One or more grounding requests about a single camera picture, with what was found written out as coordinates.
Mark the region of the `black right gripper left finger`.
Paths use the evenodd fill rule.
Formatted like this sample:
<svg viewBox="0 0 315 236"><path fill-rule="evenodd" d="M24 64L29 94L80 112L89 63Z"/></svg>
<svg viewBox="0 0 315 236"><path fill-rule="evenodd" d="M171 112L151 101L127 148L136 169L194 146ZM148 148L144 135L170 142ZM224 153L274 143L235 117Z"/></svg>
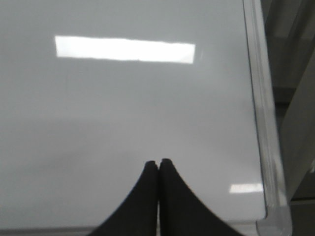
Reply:
<svg viewBox="0 0 315 236"><path fill-rule="evenodd" d="M154 161L148 161L122 204L92 231L92 235L155 236L157 216L158 167Z"/></svg>

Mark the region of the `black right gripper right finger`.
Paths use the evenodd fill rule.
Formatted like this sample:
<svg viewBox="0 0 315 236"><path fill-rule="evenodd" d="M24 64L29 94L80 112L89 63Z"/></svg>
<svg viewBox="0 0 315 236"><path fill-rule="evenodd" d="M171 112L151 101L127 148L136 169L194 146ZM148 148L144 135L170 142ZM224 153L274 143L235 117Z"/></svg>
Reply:
<svg viewBox="0 0 315 236"><path fill-rule="evenodd" d="M240 236L208 210L183 181L170 159L159 167L162 236Z"/></svg>

